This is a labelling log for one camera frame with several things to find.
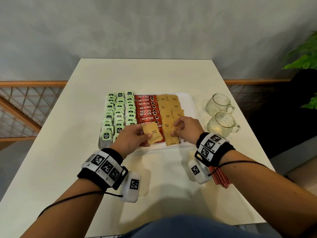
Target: white table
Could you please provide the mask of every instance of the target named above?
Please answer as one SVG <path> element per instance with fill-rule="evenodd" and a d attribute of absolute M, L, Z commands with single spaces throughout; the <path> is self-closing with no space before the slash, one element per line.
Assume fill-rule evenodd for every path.
<path fill-rule="evenodd" d="M 121 90 L 189 93 L 204 128 L 210 119 L 204 111 L 208 99 L 214 93 L 227 95 L 241 126 L 228 139 L 238 151 L 273 169 L 211 60 L 81 59 L 0 203 L 2 238 L 19 237 L 77 179 L 81 164 L 98 149 L 104 98 Z M 225 189 L 213 180 L 203 185 L 194 181 L 187 166 L 193 149 L 130 155 L 123 165 L 142 175 L 139 200 L 122 203 L 105 195 L 86 236 L 123 234 L 176 214 L 231 225 L 264 222 L 233 185 Z"/>

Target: lattice panel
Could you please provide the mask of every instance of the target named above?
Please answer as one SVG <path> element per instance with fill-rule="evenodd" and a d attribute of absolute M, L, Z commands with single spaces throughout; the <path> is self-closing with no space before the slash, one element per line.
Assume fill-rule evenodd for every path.
<path fill-rule="evenodd" d="M 43 126 L 63 87 L 0 88 L 0 96 L 35 123 Z"/>
<path fill-rule="evenodd" d="M 11 113 L 5 112 L 0 106 L 0 138 L 34 137 L 37 133 L 28 128 Z"/>
<path fill-rule="evenodd" d="M 242 113 L 248 119 L 254 111 L 259 110 L 274 93 L 278 92 L 286 84 L 228 85 L 227 87 Z"/>

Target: person's left arm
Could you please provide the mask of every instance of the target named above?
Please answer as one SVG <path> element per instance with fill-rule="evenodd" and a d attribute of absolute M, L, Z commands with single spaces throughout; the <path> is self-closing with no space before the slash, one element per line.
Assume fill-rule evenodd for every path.
<path fill-rule="evenodd" d="M 140 124 L 126 126 L 110 147 L 122 159 L 134 152 L 152 135 L 144 134 Z M 87 179 L 77 179 L 55 202 L 101 188 Z M 84 237 L 101 203 L 102 194 L 74 198 L 46 210 L 21 236 L 21 238 L 71 238 Z"/>

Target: person's left hand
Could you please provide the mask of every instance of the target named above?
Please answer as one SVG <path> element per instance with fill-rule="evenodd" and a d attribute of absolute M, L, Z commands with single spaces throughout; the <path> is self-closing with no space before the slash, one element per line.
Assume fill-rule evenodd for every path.
<path fill-rule="evenodd" d="M 141 124 L 132 124 L 126 126 L 118 135 L 116 141 L 110 146 L 117 151 L 123 159 L 133 153 L 137 147 L 149 147 L 148 143 L 144 143 L 150 139 L 152 134 L 144 134 Z"/>

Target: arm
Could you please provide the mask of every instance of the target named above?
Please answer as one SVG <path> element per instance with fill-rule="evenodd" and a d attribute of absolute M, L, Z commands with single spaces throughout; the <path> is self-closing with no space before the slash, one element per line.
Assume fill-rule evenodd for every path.
<path fill-rule="evenodd" d="M 180 117 L 174 135 L 196 144 L 204 132 L 198 120 Z M 228 151 L 219 164 L 252 160 Z M 221 167 L 234 186 L 255 210 L 280 234 L 297 237 L 317 224 L 317 197 L 272 170 L 254 163 L 233 163 Z"/>
<path fill-rule="evenodd" d="M 139 124 L 130 125 L 117 137 L 110 147 L 123 159 L 131 154 L 151 135 L 145 135 Z M 76 180 L 55 202 L 91 191 L 101 191 L 96 184 L 87 179 Z M 21 236 L 21 238 L 71 238 L 84 237 L 101 203 L 103 195 L 81 196 L 57 204 L 45 211 Z"/>

